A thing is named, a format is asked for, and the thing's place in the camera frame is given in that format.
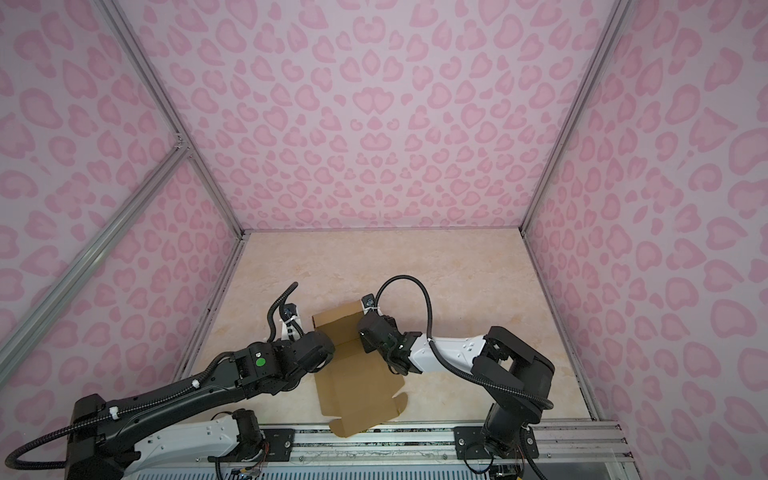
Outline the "brown cardboard box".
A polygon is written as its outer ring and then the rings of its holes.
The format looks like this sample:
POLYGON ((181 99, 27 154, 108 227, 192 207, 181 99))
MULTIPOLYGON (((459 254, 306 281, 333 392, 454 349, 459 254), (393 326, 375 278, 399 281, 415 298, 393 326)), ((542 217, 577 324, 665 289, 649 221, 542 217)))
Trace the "brown cardboard box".
POLYGON ((320 410, 329 428, 341 438, 389 422, 408 405, 402 376, 389 371, 378 352, 364 351, 357 330, 362 302, 342 304, 312 317, 314 329, 335 347, 330 363, 314 375, 320 410))

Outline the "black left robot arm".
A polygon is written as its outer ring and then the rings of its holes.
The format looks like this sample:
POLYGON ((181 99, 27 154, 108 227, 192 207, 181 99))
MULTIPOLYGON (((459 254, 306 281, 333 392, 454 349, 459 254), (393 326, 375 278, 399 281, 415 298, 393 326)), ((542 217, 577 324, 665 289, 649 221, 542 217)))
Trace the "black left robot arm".
POLYGON ((140 459, 139 441, 219 406, 290 391, 334 352, 326 334, 311 331, 296 341, 223 352, 202 372, 143 394, 109 401, 85 396, 75 403, 72 420, 87 425, 68 437, 65 477, 120 479, 140 459))

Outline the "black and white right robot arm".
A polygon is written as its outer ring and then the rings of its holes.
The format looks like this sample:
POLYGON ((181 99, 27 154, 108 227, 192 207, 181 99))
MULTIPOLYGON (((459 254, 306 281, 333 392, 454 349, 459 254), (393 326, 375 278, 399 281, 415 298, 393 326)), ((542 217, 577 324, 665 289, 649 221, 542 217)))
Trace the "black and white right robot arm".
POLYGON ((481 427, 482 447, 496 457, 523 453, 523 430, 554 408, 554 365, 504 327, 493 326, 483 336, 435 338, 402 332, 394 318, 372 309, 357 330, 364 351, 379 353, 395 374, 446 371, 482 387, 493 399, 481 427))

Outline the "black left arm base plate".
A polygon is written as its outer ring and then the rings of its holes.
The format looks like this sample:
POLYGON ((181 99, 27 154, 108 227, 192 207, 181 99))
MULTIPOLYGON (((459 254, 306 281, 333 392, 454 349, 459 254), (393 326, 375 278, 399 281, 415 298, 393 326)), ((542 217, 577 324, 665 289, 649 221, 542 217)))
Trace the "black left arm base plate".
POLYGON ((222 454, 209 455, 207 461, 210 463, 287 462, 293 449, 294 436, 293 429, 237 433, 232 446, 227 446, 222 454))

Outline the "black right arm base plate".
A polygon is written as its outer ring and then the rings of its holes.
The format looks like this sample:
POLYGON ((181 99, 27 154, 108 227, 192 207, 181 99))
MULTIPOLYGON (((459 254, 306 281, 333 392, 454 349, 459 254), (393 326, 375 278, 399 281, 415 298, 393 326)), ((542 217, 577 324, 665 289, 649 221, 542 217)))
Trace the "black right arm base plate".
POLYGON ((457 426, 452 429, 456 457, 459 460, 518 460, 539 458, 534 432, 521 428, 516 432, 502 432, 493 436, 481 426, 457 426))

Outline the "aluminium diagonal frame bar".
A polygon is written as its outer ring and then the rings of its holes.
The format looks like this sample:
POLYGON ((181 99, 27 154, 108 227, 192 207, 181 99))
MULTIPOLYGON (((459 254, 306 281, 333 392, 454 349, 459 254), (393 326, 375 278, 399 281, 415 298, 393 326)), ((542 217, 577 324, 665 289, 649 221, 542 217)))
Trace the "aluminium diagonal frame bar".
POLYGON ((175 146, 163 162, 126 199, 105 226, 78 253, 62 275, 40 296, 1 346, 1 384, 6 385, 96 270, 117 247, 138 217, 187 160, 189 145, 175 146))

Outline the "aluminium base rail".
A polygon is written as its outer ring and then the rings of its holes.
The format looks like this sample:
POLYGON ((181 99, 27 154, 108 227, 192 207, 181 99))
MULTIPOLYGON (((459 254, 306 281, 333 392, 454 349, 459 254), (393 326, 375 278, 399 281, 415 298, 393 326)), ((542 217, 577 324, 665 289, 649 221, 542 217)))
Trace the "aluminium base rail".
POLYGON ((607 421, 544 421, 533 430, 539 458, 459 460, 452 429, 472 422, 390 423, 341 438, 321 424, 293 429, 287 462, 210 463, 234 444, 235 424, 217 420, 173 427, 137 446, 128 479, 636 479, 620 427, 607 421))

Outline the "aluminium left corner post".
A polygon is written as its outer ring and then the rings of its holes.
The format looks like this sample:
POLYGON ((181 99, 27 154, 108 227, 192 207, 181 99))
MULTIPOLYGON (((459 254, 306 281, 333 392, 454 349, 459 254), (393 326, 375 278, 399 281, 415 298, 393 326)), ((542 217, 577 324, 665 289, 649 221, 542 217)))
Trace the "aluminium left corner post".
POLYGON ((92 1, 92 4, 101 13, 123 53, 132 64, 149 96, 159 109, 171 131, 177 137, 180 145, 186 147, 189 151, 192 166, 229 228, 233 231, 236 238, 243 239, 245 228, 236 218, 234 210, 226 199, 222 188, 215 180, 211 168, 205 163, 196 143, 192 139, 190 130, 185 125, 168 89, 164 86, 152 62, 146 55, 137 33, 128 21, 119 2, 96 0, 92 1))

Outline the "aluminium corner post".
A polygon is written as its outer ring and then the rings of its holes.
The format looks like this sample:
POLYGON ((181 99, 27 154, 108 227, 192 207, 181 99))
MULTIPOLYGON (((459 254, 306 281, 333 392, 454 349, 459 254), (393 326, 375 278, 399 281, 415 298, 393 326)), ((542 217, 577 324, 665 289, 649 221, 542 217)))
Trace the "aluminium corner post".
POLYGON ((636 8, 636 1, 615 1, 608 16, 605 27, 598 37, 596 48, 586 64, 584 75, 578 84, 575 95, 555 139, 553 148, 545 162, 542 175, 534 189, 531 203, 523 217, 519 231, 526 238, 532 230, 532 224, 543 202, 545 193, 551 183, 558 164, 562 160, 566 147, 576 132, 583 113, 586 111, 590 98, 599 85, 609 59, 615 51, 621 35, 626 29, 636 8))
POLYGON ((245 228, 236 218, 234 210, 226 199, 222 188, 215 180, 211 168, 205 163, 196 143, 192 139, 190 130, 185 125, 168 89, 164 86, 152 62, 146 55, 137 33, 128 21, 119 2, 96 0, 92 1, 92 4, 101 13, 123 53, 132 64, 149 96, 159 109, 171 131, 177 137, 180 145, 186 147, 189 151, 192 166, 229 228, 233 231, 236 238, 243 239, 245 228))

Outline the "aluminium right corner post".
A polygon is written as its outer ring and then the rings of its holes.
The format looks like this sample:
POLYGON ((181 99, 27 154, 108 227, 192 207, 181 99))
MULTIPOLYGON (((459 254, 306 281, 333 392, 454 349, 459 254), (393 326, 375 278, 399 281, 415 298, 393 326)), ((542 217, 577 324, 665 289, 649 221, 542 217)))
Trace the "aluminium right corner post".
POLYGON ((558 164, 562 160, 566 147, 576 132, 583 113, 586 111, 590 98, 599 85, 609 59, 615 51, 621 35, 626 29, 636 8, 636 1, 615 1, 608 16, 605 27, 598 37, 596 48, 586 64, 584 75, 578 84, 575 95, 555 139, 553 148, 545 162, 542 175, 534 189, 531 203, 523 217, 519 231, 526 238, 532 230, 532 224, 543 202, 545 193, 551 183, 558 164))

